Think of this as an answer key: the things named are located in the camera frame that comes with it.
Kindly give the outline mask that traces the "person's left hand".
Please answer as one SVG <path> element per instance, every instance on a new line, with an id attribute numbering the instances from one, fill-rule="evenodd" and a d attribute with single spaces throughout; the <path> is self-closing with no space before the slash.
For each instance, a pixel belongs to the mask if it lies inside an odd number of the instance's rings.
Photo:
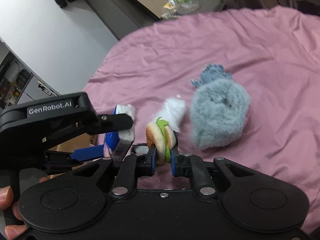
<path id="1" fill-rule="evenodd" d="M 19 212 L 18 202 L 14 202 L 14 193 L 10 185 L 1 187 L 1 210 L 10 210 L 14 216 L 14 221 L 21 222 L 22 216 Z M 7 239 L 16 239 L 27 229 L 25 224 L 10 224 L 4 228 L 4 233 Z"/>

